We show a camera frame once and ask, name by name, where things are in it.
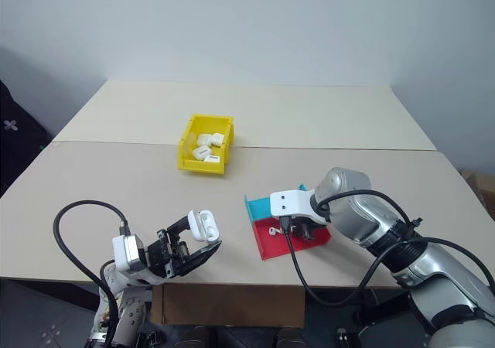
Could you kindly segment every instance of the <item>black fabric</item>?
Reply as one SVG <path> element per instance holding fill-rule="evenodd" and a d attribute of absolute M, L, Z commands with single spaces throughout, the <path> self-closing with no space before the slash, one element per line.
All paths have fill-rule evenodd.
<path fill-rule="evenodd" d="M 0 196 L 35 157 L 50 143 L 52 136 L 22 109 L 0 81 Z"/>

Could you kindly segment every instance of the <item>gray floor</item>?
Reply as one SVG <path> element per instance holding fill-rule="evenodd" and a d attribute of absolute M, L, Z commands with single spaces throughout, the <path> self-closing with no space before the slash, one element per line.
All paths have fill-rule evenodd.
<path fill-rule="evenodd" d="M 380 302 L 394 292 L 377 292 Z M 360 328 L 352 321 L 355 306 L 328 309 L 308 301 L 306 327 L 301 330 L 310 348 L 337 347 L 335 331 L 339 327 L 349 332 Z M 76 347 L 84 346 L 94 314 L 59 299 L 54 299 L 13 281 L 0 284 L 0 347 Z M 161 347 L 169 348 L 190 326 L 154 326 L 147 322 L 144 331 L 160 330 L 167 339 Z M 269 348 L 276 328 L 218 327 L 222 347 Z M 427 343 L 421 325 L 410 314 L 393 321 L 366 328 L 361 333 L 364 348 L 375 346 L 421 347 Z"/>

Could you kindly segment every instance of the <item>white table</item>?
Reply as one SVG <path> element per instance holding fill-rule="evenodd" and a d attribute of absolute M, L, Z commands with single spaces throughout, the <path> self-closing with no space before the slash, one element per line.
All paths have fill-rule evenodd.
<path fill-rule="evenodd" d="M 206 91 L 198 90 L 201 86 L 197 84 L 191 87 L 198 94 Z M 221 93 L 220 85 L 204 87 Z M 259 258 L 244 208 L 244 194 L 255 199 L 273 191 L 297 187 L 300 183 L 314 186 L 334 166 L 367 173 L 374 189 L 392 196 L 410 217 L 425 219 L 420 228 L 422 234 L 444 237 L 466 246 L 495 271 L 491 251 L 491 239 L 495 236 L 493 221 L 446 158 L 431 151 L 431 142 L 389 90 L 370 89 L 370 94 L 374 95 L 366 97 L 363 88 L 348 89 L 349 94 L 356 91 L 362 94 L 360 99 L 366 98 L 369 102 L 374 102 L 377 94 L 388 97 L 387 101 L 378 101 L 368 107 L 369 110 L 378 109 L 377 117 L 384 115 L 379 122 L 376 118 L 369 122 L 369 114 L 357 112 L 356 119 L 346 123 L 350 130 L 353 125 L 367 125 L 367 133 L 339 133 L 340 128 L 328 133 L 332 125 L 340 123 L 344 126 L 342 120 L 328 122 L 336 118 L 336 113 L 333 118 L 325 116 L 319 122 L 308 122 L 311 128 L 287 129 L 294 138 L 299 134 L 305 136 L 300 142 L 303 139 L 317 140 L 318 148 L 311 149 L 250 148 L 268 142 L 259 138 L 260 135 L 257 136 L 254 128 L 249 126 L 249 120 L 252 122 L 253 119 L 245 113 L 247 108 L 227 109 L 230 112 L 224 113 L 235 117 L 236 135 L 239 136 L 235 144 L 240 141 L 246 147 L 232 148 L 225 176 L 208 176 L 177 170 L 176 146 L 167 145 L 167 141 L 178 139 L 176 135 L 180 136 L 190 113 L 207 111 L 200 108 L 198 99 L 193 101 L 190 97 L 188 104 L 177 105 L 175 96 L 167 98 L 163 95 L 168 92 L 180 94 L 181 88 L 185 93 L 189 92 L 189 86 L 183 84 L 111 81 L 104 85 L 57 136 L 58 142 L 52 142 L 0 200 L 2 277 L 87 280 L 56 246 L 52 222 L 57 211 L 66 204 L 95 199 L 108 201 L 121 209 L 129 219 L 131 230 L 147 244 L 156 239 L 158 229 L 169 226 L 192 208 L 208 208 L 214 212 L 223 238 L 220 250 L 195 272 L 173 281 L 298 285 L 289 257 L 269 261 Z M 233 86 L 227 88 L 233 92 Z M 259 94 L 274 89 L 279 89 L 280 94 L 293 93 L 284 87 L 254 88 Z M 319 92 L 340 94 L 335 98 L 329 95 L 330 102 L 343 114 L 352 114 L 347 105 L 353 104 L 349 101 L 353 97 L 346 96 L 343 89 L 322 89 Z M 303 94 L 303 89 L 298 88 L 296 92 Z M 283 99 L 280 97 L 275 99 L 281 104 Z M 319 101 L 314 101 L 314 97 L 307 99 L 313 99 L 308 101 L 308 104 L 313 102 L 309 110 L 326 107 L 323 95 Z M 337 99 L 346 101 L 339 104 Z M 143 107 L 143 104 L 155 104 L 156 107 Z M 113 116 L 108 119 L 112 110 Z M 285 125 L 287 120 L 292 122 L 304 118 L 306 110 L 301 107 L 297 113 L 289 110 L 286 114 L 286 118 L 275 119 L 278 126 Z M 276 143 L 285 143 L 285 138 L 271 138 L 271 132 L 265 135 L 272 147 L 276 147 Z M 332 135 L 332 138 L 318 139 L 321 135 Z M 389 139 L 384 143 L 380 135 L 394 135 L 395 140 Z M 296 141 L 294 138 L 289 138 L 289 141 Z M 343 144 L 348 149 L 335 149 Z M 359 149 L 365 146 L 370 150 Z M 109 210 L 86 206 L 71 210 L 64 216 L 61 232 L 73 252 L 90 269 L 97 271 L 101 263 L 112 256 L 110 239 L 118 234 L 117 225 L 118 220 Z M 326 246 L 298 253 L 302 270 L 311 285 L 355 286 L 372 257 L 330 230 L 333 238 Z M 476 267 L 469 263 L 466 265 L 480 274 Z M 387 271 L 381 268 L 370 285 L 388 287 L 394 283 Z"/>

